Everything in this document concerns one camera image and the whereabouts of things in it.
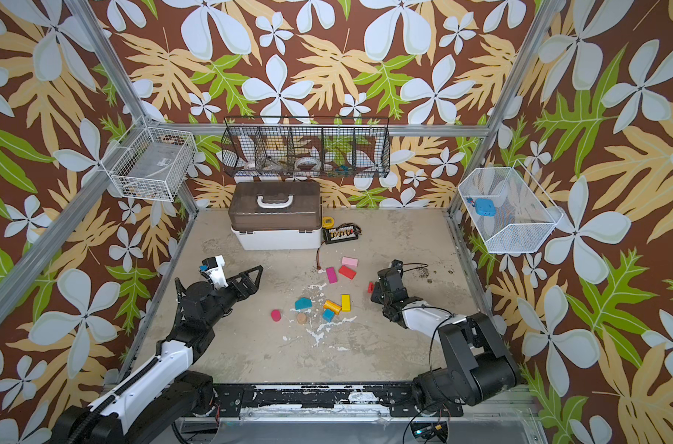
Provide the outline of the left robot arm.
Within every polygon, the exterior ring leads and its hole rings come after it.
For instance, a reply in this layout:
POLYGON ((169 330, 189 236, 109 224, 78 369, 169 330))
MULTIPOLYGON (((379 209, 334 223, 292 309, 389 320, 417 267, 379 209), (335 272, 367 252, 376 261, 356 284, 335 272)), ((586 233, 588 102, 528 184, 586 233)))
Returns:
POLYGON ((192 370, 214 340, 214 327, 234 306, 257 294, 264 269, 222 277, 216 259, 203 280, 175 282, 177 309, 170 333, 155 354, 112 390, 85 407, 68 408, 51 431, 53 443, 150 443, 184 416, 216 410, 214 379, 192 370))

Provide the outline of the yellow rectangular block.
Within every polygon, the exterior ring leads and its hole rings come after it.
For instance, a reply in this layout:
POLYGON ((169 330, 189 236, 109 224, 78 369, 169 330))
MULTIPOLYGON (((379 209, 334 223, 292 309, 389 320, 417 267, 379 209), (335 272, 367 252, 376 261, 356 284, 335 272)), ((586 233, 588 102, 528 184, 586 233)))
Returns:
POLYGON ((351 312, 351 296, 348 294, 341 296, 341 309, 343 312, 351 312))

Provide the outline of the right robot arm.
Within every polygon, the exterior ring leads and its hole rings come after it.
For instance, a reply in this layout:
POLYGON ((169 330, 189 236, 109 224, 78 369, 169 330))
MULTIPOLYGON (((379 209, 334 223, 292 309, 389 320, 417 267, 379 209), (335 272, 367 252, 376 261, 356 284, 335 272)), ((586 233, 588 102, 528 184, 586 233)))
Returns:
POLYGON ((439 344, 446 366, 433 368, 412 382, 413 403, 420 411, 446 408, 461 413, 524 382, 517 364, 492 319, 484 313, 471 316, 453 312, 410 296, 403 284, 403 262, 395 260, 377 273, 371 301, 383 316, 403 329, 429 338, 428 349, 439 344))

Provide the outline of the teal cube block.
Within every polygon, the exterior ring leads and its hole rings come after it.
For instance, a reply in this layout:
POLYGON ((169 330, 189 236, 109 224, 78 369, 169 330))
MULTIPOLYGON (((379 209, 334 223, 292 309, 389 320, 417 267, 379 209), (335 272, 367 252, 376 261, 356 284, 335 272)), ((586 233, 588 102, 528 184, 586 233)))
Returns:
POLYGON ((326 320, 327 322, 331 322, 334 319, 335 315, 336 314, 332 310, 325 309, 325 311, 323 312, 323 319, 326 320))

